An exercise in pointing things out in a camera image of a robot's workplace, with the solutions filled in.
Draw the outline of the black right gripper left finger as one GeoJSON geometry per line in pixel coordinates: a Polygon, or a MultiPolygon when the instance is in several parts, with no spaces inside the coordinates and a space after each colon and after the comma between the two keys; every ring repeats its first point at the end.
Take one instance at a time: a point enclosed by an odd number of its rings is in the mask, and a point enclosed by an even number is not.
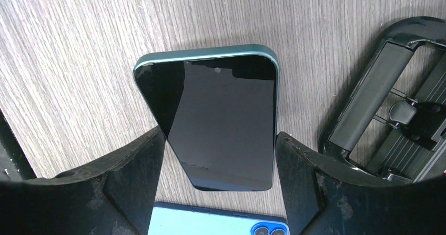
{"type": "Polygon", "coordinates": [[[147,234],[165,137],[155,127],[54,178],[1,182],[1,234],[147,234]]]}

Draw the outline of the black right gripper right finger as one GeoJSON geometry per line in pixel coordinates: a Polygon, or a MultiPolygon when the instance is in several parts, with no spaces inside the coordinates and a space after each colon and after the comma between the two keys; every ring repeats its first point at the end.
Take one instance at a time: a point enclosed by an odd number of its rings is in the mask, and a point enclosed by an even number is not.
{"type": "Polygon", "coordinates": [[[286,132],[277,135],[276,161],[292,234],[445,234],[445,176],[394,184],[286,132]]]}

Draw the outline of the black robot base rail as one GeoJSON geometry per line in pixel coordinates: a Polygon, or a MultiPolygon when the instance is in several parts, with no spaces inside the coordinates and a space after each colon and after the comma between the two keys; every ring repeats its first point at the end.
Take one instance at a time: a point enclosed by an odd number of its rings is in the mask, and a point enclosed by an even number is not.
{"type": "Polygon", "coordinates": [[[35,178],[34,170],[1,111],[1,181],[35,178]]]}

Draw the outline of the dark green-edged smartphone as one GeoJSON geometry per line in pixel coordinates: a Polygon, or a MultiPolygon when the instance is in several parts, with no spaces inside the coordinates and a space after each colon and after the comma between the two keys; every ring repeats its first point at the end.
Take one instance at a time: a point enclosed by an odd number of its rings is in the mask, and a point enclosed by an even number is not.
{"type": "Polygon", "coordinates": [[[279,62],[259,44],[149,53],[134,81],[194,188],[272,187],[279,62]]]}

